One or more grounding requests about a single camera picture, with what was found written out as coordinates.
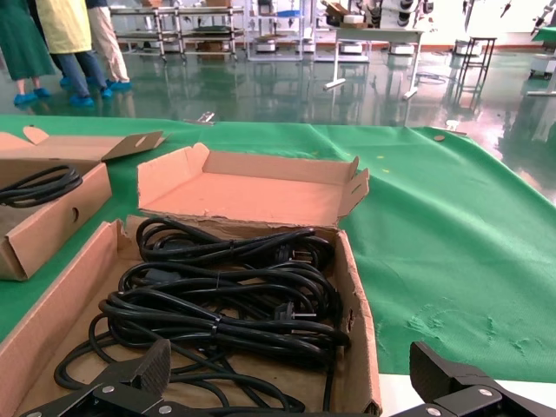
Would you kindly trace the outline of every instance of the shiny floor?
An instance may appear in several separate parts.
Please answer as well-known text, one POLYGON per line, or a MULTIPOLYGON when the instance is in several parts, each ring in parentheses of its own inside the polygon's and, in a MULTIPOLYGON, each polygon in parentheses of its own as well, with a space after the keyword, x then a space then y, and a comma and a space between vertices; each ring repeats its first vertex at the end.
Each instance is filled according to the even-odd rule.
POLYGON ((94 109, 73 109, 58 78, 45 77, 53 96, 26 109, 11 104, 14 86, 0 70, 0 113, 56 116, 197 119, 215 112, 216 121, 306 122, 386 126, 436 126, 456 121, 466 132, 551 201, 556 202, 556 98, 527 97, 547 81, 528 79, 532 54, 495 51, 486 82, 470 69, 458 84, 460 60, 449 53, 423 53, 418 93, 407 91, 410 62, 374 51, 370 64, 345 63, 347 82, 323 91, 331 63, 248 63, 197 61, 178 56, 127 56, 134 89, 112 102, 96 98, 94 109))

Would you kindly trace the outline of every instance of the coiled cable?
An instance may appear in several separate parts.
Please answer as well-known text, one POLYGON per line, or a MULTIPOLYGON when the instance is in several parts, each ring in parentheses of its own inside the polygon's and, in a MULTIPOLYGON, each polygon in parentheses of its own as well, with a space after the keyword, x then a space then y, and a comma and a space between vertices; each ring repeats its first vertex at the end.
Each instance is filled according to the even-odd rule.
MULTIPOLYGON (((155 228, 160 222, 147 221, 155 228)), ((185 262, 206 263, 210 255, 207 245, 222 244, 214 236, 188 228, 188 243, 185 249, 192 249, 192 240, 204 246, 203 250, 178 252, 177 242, 185 239, 175 236, 182 233, 181 223, 162 223, 166 227, 165 239, 159 236, 150 242, 153 235, 137 233, 139 242, 147 236, 145 245, 148 256, 172 242, 169 258, 183 259, 185 262)), ((228 359, 236 352, 261 356, 290 366, 322 371, 327 375, 323 395, 323 410, 329 411, 332 379, 336 353, 339 348, 349 346, 349 338, 340 331, 341 300, 334 287, 323 273, 310 263, 285 261, 253 268, 243 262, 269 263, 284 242, 295 242, 299 238, 278 234, 255 238, 243 242, 239 248, 253 246, 266 247, 264 262, 258 259, 240 257, 237 254, 219 254, 213 259, 217 264, 226 262, 229 266, 236 260, 232 270, 199 268, 176 261, 147 261, 130 268, 118 283, 118 290, 99 303, 101 313, 89 325, 89 339, 75 347, 58 365, 55 380, 68 389, 83 387, 68 374, 68 365, 78 357, 90 352, 96 353, 107 363, 115 360, 105 348, 119 344, 126 348, 149 348, 158 339, 169 339, 175 354, 193 361, 192 365, 174 368, 170 382, 181 382, 207 389, 221 402, 218 408, 204 409, 215 417, 240 412, 289 411, 301 413, 305 405, 296 398, 284 394, 278 387, 250 375, 238 374, 228 359), (102 320, 108 321, 108 332, 97 334, 96 327, 102 320), (230 406, 226 394, 214 380, 232 381, 253 401, 252 407, 230 406), (270 406, 265 394, 278 400, 280 406, 270 406)), ((229 246, 218 246, 216 253, 228 252, 229 246)), ((328 249, 319 246, 319 256, 328 249)))
POLYGON ((16 209, 40 206, 68 194, 82 183, 82 177, 71 165, 45 169, 0 189, 0 205, 16 209))
POLYGON ((315 235, 313 228, 276 233, 252 239, 223 240, 198 228, 168 218, 153 217, 136 232, 145 261, 173 261, 196 266, 227 262, 248 268, 265 268, 299 255, 322 271, 334 257, 334 248, 315 235))

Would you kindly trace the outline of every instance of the white pants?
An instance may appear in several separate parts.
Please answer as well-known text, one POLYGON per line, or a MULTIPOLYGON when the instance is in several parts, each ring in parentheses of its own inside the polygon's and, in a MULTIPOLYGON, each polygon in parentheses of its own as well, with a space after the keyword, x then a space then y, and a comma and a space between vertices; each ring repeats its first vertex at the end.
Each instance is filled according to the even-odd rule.
POLYGON ((89 9, 90 31, 93 38, 93 47, 106 63, 110 72, 110 81, 127 83, 128 70, 123 61, 122 52, 112 27, 110 10, 108 7, 95 7, 89 9))

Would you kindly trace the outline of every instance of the green tablecloth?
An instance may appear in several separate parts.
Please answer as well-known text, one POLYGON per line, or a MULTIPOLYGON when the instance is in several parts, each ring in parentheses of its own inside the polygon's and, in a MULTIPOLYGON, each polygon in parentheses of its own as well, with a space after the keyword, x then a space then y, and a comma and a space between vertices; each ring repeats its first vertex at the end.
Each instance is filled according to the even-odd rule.
POLYGON ((542 28, 537 32, 537 35, 533 38, 534 41, 556 41, 556 27, 553 28, 542 28))
POLYGON ((556 382, 556 210, 471 141, 438 130, 141 119, 0 116, 50 133, 174 132, 111 162, 114 197, 30 281, 0 283, 0 337, 16 325, 98 224, 137 213, 135 166, 198 141, 212 149, 350 161, 371 192, 341 226, 374 315, 380 371, 406 374, 411 341, 499 379, 556 382))

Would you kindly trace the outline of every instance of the cardboard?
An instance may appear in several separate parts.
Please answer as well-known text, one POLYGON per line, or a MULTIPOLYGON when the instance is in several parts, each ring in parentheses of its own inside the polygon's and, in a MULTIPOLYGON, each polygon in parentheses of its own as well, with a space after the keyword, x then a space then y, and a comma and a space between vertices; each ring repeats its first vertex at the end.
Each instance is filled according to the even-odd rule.
POLYGON ((102 163, 153 149, 162 132, 130 136, 49 136, 23 129, 28 141, 0 132, 0 188, 56 165, 72 164, 83 184, 34 208, 0 206, 0 279, 29 279, 112 195, 102 163))
POLYGON ((232 7, 232 0, 205 0, 207 7, 232 7))
MULTIPOLYGON (((142 220, 129 219, 127 235, 133 236, 142 220)), ((223 219, 184 222, 221 238, 245 238, 295 229, 294 226, 277 227, 261 222, 246 224, 223 219)), ((317 233, 335 246, 335 262, 328 271, 328 279, 341 294, 344 308, 341 327, 349 333, 352 342, 338 360, 333 411, 378 415, 381 404, 373 319, 348 239, 345 232, 334 228, 317 228, 317 233)), ((98 302, 116 290, 117 282, 127 268, 140 261, 135 239, 129 239, 127 235, 120 222, 103 223, 0 345, 0 369, 10 370, 5 373, 3 389, 0 390, 0 417, 18 416, 69 393, 54 382, 54 369, 72 348, 86 339, 89 322, 98 314, 98 302)), ((141 354, 122 347, 111 347, 107 351, 118 360, 141 354)), ((232 365, 240 373, 272 381, 285 394, 302 400, 309 412, 321 409, 324 374, 284 367, 252 355, 234 355, 232 365)), ((78 381, 87 383, 104 366, 99 358, 89 354, 74 362, 69 373, 78 381)), ((250 405, 245 395, 230 384, 218 385, 232 405, 250 405)), ((164 397, 190 407, 218 406, 212 394, 184 384, 172 384, 164 397)))
POLYGON ((139 209, 159 215, 335 226, 368 193, 368 169, 209 150, 202 143, 137 167, 139 209))
POLYGON ((341 22, 340 27, 341 28, 347 28, 347 29, 366 29, 366 28, 368 28, 368 23, 367 22, 363 22, 363 23, 344 23, 344 22, 341 22))
POLYGON ((343 20, 344 16, 350 14, 349 10, 340 3, 328 3, 326 12, 328 15, 336 17, 340 22, 343 20))
MULTIPOLYGON (((220 152, 197 143, 140 164, 137 187, 142 211, 211 227, 210 233, 226 239, 312 226, 334 242, 330 281, 341 293, 342 327, 353 343, 337 372, 334 411, 376 414, 380 393, 373 318, 347 235, 337 228, 369 191, 369 171, 358 173, 358 163, 358 157, 336 162, 220 152)), ((321 393, 318 383, 300 374, 281 387, 287 394, 314 385, 321 393)), ((311 404, 310 411, 319 410, 311 404)))

